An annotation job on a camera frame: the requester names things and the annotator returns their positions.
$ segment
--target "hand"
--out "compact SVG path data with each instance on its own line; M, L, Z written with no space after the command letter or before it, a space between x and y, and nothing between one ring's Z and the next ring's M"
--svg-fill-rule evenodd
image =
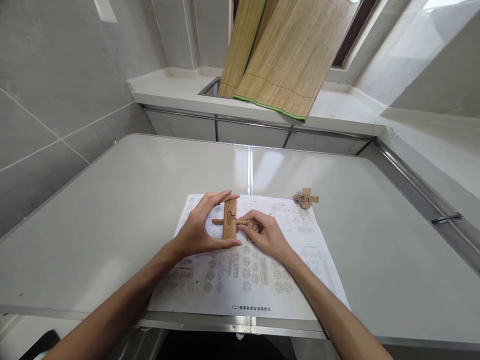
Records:
M190 211L188 219L169 242L171 251L178 260L190 255L206 253L213 250L230 249L242 245L237 239L215 239L207 233L205 223L212 209L231 199L238 199L240 195L232 194L232 190L222 192L208 192L201 198L198 205Z
M238 220L249 220L248 225L237 225L265 254L284 262L293 250L280 230L277 220L257 210L250 210Z

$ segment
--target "bamboo blind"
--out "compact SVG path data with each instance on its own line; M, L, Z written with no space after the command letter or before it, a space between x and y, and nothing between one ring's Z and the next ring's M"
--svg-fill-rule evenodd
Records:
M263 13L261 15L260 24L258 25L258 31L256 32L255 41L253 47L251 48L250 59L252 59L255 50L259 46L260 39L262 38L267 24L269 23L272 15L274 14L275 8L277 7L280 0L266 0L265 7L263 8Z
M357 6L279 0L234 98L305 122Z
M240 0L218 96L231 98L244 75L265 0Z

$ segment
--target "instruction sheet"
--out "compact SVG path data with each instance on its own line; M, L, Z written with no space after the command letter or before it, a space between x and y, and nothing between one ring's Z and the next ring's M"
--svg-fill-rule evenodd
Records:
M203 194L188 195L175 235ZM237 218L255 209L275 217L292 249L312 272L350 309L339 274L312 208L288 199L241 195ZM206 230L221 239L224 204L213 208ZM295 279L277 260L263 253L241 231L242 246L189 256L158 284L148 310L317 320Z

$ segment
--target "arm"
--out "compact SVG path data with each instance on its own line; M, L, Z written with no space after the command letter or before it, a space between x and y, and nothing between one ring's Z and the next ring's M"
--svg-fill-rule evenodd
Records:
M178 235L65 336L45 359L100 359L134 321L160 279L181 259L242 245L236 239L214 239L205 229L207 216L214 206L239 197L231 192L207 193L190 212Z
M343 360L392 359L369 330L292 250L274 217L251 210L239 220L249 220L248 226L237 225L237 228L260 250L280 261L295 278Z

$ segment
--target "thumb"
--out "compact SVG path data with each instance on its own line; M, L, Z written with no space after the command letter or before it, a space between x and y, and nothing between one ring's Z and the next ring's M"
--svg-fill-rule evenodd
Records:
M240 230L242 233L247 235L250 239L252 239L254 242L259 240L262 235L260 235L258 232L253 230L251 227L245 226L245 225L237 225L236 228Z
M225 250L230 249L235 246L242 246L242 242L237 239L215 239L212 238L211 240L211 247L213 250Z

